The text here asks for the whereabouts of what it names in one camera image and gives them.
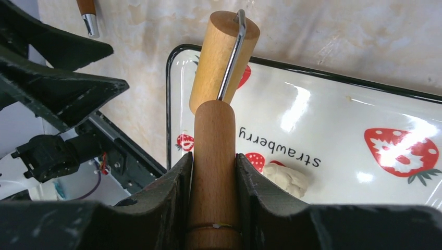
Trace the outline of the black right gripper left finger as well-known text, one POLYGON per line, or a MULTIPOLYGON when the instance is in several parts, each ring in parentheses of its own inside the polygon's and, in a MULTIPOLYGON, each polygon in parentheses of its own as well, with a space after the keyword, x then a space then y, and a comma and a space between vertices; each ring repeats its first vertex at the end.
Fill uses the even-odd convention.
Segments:
POLYGON ((193 156, 115 206, 1 202, 1 249, 184 249, 193 156))

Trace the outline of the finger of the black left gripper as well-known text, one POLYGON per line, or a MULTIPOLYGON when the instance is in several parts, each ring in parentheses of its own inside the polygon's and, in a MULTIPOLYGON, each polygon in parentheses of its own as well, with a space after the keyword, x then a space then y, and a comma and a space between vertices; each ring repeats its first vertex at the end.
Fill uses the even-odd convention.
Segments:
POLYGON ((1 47, 1 109, 20 102, 60 132, 128 90, 125 80, 50 68, 1 47))
POLYGON ((58 69, 75 71, 114 52, 109 44, 44 24, 11 1, 1 1, 1 21, 58 69))

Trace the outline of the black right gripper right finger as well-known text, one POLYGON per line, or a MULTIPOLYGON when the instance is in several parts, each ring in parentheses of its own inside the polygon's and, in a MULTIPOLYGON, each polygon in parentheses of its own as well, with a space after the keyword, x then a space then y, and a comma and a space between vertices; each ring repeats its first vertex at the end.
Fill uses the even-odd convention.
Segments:
POLYGON ((309 205, 236 155, 244 249, 441 249, 441 212, 427 206, 309 205))

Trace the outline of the white dough lump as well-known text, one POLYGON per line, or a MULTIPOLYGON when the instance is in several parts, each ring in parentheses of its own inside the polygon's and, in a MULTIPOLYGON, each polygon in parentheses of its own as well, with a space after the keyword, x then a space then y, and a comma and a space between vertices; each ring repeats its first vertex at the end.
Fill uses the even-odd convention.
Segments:
POLYGON ((308 178, 303 173, 275 163, 264 165, 262 174, 296 198, 302 198, 309 187, 308 178))

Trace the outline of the strawberry print rectangular tray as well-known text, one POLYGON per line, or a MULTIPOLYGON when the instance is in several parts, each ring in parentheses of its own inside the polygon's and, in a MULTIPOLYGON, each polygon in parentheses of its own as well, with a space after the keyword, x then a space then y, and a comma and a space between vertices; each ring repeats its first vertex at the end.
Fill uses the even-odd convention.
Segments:
POLYGON ((253 57, 231 106, 236 151, 306 175, 306 203, 441 209, 440 96, 253 57))

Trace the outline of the wooden dough roller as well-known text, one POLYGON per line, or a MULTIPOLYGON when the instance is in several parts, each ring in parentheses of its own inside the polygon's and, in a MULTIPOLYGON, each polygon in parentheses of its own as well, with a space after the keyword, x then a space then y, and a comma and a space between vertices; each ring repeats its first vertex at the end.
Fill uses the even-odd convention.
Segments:
POLYGON ((259 36, 242 9, 210 15, 189 100, 194 157, 186 249, 242 247, 230 103, 259 36))

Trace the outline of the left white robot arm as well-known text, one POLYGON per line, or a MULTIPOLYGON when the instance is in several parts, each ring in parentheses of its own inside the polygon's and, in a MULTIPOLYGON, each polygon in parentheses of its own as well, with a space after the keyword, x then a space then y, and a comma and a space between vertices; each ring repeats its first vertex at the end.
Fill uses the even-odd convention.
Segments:
MULTIPOLYGON (((66 132, 128 90, 125 80, 78 72, 113 52, 109 44, 49 26, 1 1, 1 108, 22 103, 66 132)), ((34 136, 1 159, 1 199, 75 173, 103 154, 90 134, 34 136)))

